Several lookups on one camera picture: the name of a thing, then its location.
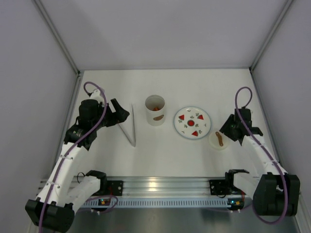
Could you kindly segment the white round container lid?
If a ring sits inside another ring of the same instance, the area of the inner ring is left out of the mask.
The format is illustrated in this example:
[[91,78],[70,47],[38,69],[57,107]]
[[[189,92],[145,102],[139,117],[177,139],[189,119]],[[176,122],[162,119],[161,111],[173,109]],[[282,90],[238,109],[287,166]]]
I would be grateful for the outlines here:
[[229,146],[229,138],[220,131],[212,131],[208,137],[209,144],[215,150],[224,150]]

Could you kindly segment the metal tongs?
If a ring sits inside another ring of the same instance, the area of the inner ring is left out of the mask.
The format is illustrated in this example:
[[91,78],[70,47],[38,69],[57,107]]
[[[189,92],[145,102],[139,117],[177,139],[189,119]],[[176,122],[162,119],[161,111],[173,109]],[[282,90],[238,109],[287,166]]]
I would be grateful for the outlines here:
[[135,126],[135,105],[131,103],[129,105],[129,117],[123,123],[118,124],[118,127],[126,137],[127,141],[132,147],[136,147],[136,126]]

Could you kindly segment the white cylindrical lunch container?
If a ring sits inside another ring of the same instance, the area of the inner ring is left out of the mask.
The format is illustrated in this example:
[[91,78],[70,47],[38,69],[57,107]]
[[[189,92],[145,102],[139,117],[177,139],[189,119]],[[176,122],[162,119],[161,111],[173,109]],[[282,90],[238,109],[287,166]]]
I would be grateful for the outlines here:
[[166,105],[163,97],[150,95],[145,100],[146,119],[151,126],[160,126],[166,117]]

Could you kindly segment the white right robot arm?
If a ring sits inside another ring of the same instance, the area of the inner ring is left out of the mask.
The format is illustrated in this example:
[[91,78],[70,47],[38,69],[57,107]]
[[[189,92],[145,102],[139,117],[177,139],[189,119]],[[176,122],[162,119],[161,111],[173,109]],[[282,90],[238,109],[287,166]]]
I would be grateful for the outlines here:
[[300,180],[289,174],[272,156],[262,131],[252,125],[251,111],[235,109],[220,132],[239,142],[255,167],[254,171],[229,170],[225,173],[228,185],[251,197],[255,213],[259,216],[295,216]]

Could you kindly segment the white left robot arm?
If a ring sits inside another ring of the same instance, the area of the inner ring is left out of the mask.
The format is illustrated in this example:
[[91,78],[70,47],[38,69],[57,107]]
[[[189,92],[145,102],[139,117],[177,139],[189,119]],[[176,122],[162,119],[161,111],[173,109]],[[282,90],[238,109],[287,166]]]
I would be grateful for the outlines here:
[[77,169],[86,157],[91,144],[97,138],[97,131],[126,121],[130,113],[123,109],[116,99],[111,111],[103,98],[87,99],[79,106],[75,123],[67,130],[60,157],[35,200],[28,200],[25,210],[34,225],[52,231],[67,232],[80,207],[91,197],[110,195],[107,175],[90,170],[73,189],[70,185]]

